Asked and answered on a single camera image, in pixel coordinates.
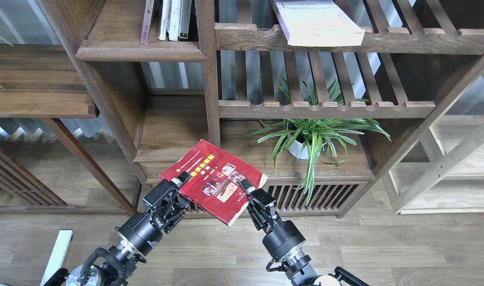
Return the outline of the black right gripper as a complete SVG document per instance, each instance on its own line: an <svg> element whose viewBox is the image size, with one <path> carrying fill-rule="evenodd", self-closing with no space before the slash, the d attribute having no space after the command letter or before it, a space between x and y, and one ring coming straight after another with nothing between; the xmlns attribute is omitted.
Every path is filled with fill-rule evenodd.
<svg viewBox="0 0 484 286"><path fill-rule="evenodd" d="M250 200L248 211L256 229L266 233L262 242L273 260L298 262L304 257L302 245L306 239L295 224L282 221L275 211L275 198L266 191L256 189L248 179L240 181L240 186Z"/></svg>

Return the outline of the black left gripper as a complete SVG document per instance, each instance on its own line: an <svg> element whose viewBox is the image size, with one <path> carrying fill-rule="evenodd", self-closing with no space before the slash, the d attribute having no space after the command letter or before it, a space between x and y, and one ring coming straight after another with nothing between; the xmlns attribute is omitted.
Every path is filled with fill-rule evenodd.
<svg viewBox="0 0 484 286"><path fill-rule="evenodd" d="M148 207L144 213L136 213L119 229L120 243L115 247L116 257L132 257L136 254L147 256L161 241L163 234L171 230L185 216L190 201L180 197L175 201L177 192L189 181L191 175L182 172L171 181L162 179L143 202Z"/></svg>

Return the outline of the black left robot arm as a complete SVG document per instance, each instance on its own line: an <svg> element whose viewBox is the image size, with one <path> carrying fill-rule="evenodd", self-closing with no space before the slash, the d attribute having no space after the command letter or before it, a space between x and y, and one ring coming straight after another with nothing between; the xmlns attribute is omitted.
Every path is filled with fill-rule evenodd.
<svg viewBox="0 0 484 286"><path fill-rule="evenodd" d="M121 227L116 228L120 243L109 249L97 248L72 272L58 269L46 286L126 286L138 262L146 263L148 255L185 216L189 201L175 200L180 187L190 179L182 172L171 181L162 180L143 199L147 206L144 213L135 213Z"/></svg>

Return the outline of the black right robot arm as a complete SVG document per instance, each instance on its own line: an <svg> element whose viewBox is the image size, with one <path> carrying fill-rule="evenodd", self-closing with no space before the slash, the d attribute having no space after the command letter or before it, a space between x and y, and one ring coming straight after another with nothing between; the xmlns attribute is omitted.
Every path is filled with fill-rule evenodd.
<svg viewBox="0 0 484 286"><path fill-rule="evenodd" d="M240 186L249 199L248 211L256 229L266 234L262 243L272 257L266 271L285 272L294 286L341 286L343 281L351 286L367 285L341 267L336 267L334 274L318 275L309 264L311 258L302 251L306 239L292 221L282 221L275 210L275 199L247 179Z"/></svg>

